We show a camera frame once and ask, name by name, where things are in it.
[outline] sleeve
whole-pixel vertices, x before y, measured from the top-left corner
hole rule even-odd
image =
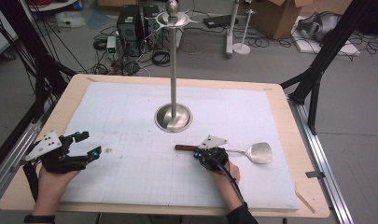
[[[227,220],[229,224],[259,224],[244,205],[228,213]]]

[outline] floor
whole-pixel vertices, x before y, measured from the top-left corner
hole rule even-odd
[[[87,9],[87,25],[61,29],[64,44],[83,67],[94,64],[93,37],[116,23],[116,17]],[[193,20],[200,20],[201,15]],[[242,36],[243,20],[237,26]],[[255,32],[249,29],[248,36]],[[180,78],[282,83],[305,71],[314,54],[298,53],[294,44],[282,47],[277,41],[258,41],[263,47],[251,47],[248,55],[224,56],[224,33],[206,33],[186,29],[177,53],[177,76]],[[63,64],[83,70],[51,35]],[[365,44],[357,45],[359,49]],[[169,68],[146,67],[140,77],[168,77]],[[0,146],[34,101],[33,92],[19,59],[0,58]],[[326,71],[321,84],[316,115],[316,130],[343,198],[355,223],[378,224],[378,51],[362,50],[353,61],[338,56]],[[0,210],[0,223],[20,223],[22,212]],[[61,213],[58,223],[95,223],[96,214]],[[101,223],[178,223],[179,217],[111,215]],[[259,217],[259,223],[282,223],[281,218]],[[183,217],[183,223],[226,223],[224,217]],[[334,215],[325,219],[289,218],[288,223],[338,223]]]

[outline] wooden table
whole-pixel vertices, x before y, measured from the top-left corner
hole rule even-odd
[[[59,103],[54,108],[39,136],[49,130],[64,133],[70,119],[81,102],[87,87],[92,82],[128,83],[169,86],[169,78],[157,77],[113,77],[95,75],[76,75],[73,77]],[[251,209],[255,217],[328,217],[329,206],[316,178],[308,178],[306,172],[314,170],[308,156],[301,134],[293,118],[287,98],[277,84],[247,83],[231,81],[213,81],[196,79],[178,79],[177,86],[224,88],[232,90],[264,91],[267,94],[280,142],[284,149],[291,179],[300,203],[296,211],[270,211]],[[31,211],[34,200],[23,170],[20,169],[9,184],[0,201],[3,210]],[[220,208],[177,207],[155,205],[132,205],[114,203],[61,203],[60,211],[70,212],[101,212],[101,213],[135,213],[220,216],[226,210]]]

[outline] white board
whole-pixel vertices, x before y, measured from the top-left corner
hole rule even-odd
[[[225,148],[245,150],[268,142],[273,162],[255,164],[230,154],[241,169],[239,187],[250,208],[298,209],[267,95],[261,91],[177,88],[193,122],[182,133],[166,133],[154,121],[170,103],[170,87],[92,83],[65,134],[89,131],[71,146],[83,155],[101,146],[99,160],[69,185],[63,201],[222,207],[218,191],[192,152],[175,145],[199,145],[207,136],[229,140]]]

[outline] spatula handle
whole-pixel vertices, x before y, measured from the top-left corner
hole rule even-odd
[[[182,151],[194,151],[194,149],[197,148],[196,146],[186,146],[186,145],[176,145],[176,150],[182,150]]]

